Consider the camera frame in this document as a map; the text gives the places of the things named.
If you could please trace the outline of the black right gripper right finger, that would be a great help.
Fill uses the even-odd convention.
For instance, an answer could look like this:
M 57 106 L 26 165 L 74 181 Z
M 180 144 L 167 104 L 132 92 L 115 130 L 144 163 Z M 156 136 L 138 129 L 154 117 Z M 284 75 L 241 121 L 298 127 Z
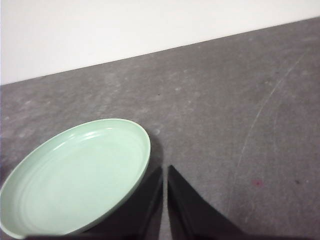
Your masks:
M 205 201 L 170 165 L 167 173 L 167 205 L 175 240 L 247 240 L 243 232 Z

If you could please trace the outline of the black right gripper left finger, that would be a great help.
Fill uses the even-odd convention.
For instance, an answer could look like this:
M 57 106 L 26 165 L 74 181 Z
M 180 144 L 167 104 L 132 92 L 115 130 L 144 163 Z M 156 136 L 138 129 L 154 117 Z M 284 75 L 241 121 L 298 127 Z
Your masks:
M 163 169 L 157 167 L 132 196 L 77 240 L 158 240 L 163 207 Z

